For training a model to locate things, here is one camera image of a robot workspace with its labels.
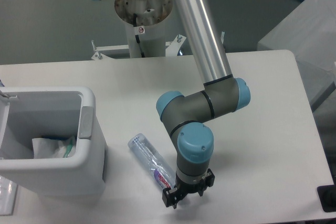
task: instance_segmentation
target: bolt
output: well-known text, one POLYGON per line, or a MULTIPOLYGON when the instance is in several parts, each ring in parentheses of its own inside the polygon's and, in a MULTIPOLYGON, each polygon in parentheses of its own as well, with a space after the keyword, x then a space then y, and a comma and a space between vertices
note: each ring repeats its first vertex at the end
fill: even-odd
POLYGON ((224 36, 225 32, 223 31, 222 34, 220 35, 220 41, 222 42, 222 45, 224 45, 224 36))
POLYGON ((95 46, 95 44, 94 44, 94 43, 95 43, 95 42, 92 40, 92 41, 91 41, 91 44, 92 44, 93 50, 94 50, 94 51, 96 51, 96 50, 97 50, 97 48, 96 48, 96 46, 95 46))
POLYGON ((181 35, 181 34, 179 34, 179 35, 177 36, 177 42, 178 42, 178 43, 180 43, 180 42, 181 42, 181 40, 182 40, 182 35, 181 35))
POLYGON ((103 58, 103 56, 100 54, 100 51, 98 51, 97 53, 98 53, 98 59, 101 60, 103 58))

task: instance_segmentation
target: white table surface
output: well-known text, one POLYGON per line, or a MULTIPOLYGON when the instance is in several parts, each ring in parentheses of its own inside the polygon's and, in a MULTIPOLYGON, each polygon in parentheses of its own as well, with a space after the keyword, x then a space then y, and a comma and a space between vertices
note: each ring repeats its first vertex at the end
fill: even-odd
POLYGON ((44 197, 19 187, 14 215, 0 223, 270 223, 336 217, 316 188, 332 178, 293 54, 229 54, 251 90, 248 107, 206 123, 215 135, 215 184, 176 210, 127 147, 143 133, 168 163, 176 152, 155 104, 166 91, 202 90, 193 57, 0 66, 6 86, 88 86, 109 145, 101 197, 44 197))

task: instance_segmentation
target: plastic bottle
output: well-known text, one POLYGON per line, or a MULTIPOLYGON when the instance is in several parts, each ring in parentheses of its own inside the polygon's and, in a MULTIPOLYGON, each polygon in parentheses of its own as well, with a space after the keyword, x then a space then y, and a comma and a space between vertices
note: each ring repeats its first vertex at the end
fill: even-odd
POLYGON ((175 173, 143 134, 132 138, 128 147, 162 189, 174 187, 175 173))

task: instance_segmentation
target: trash bin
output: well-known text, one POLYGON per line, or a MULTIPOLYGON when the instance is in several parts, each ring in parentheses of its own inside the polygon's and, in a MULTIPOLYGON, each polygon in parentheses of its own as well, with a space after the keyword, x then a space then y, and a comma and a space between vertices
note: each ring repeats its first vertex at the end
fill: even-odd
POLYGON ((2 87, 0 175, 42 195, 99 194, 107 145, 85 87, 2 87), (67 158, 34 159, 36 137, 77 138, 67 158))

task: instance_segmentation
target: floor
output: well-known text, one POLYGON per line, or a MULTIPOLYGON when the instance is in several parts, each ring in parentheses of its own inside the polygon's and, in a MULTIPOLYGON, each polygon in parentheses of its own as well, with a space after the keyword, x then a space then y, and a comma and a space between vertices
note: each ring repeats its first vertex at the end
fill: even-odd
MULTIPOLYGON (((283 20, 296 0, 208 0, 228 52, 254 51, 283 20)), ((177 10, 167 21, 166 39, 184 30, 177 10)), ((96 46, 127 44, 114 0, 0 0, 0 64, 88 60, 96 46)))

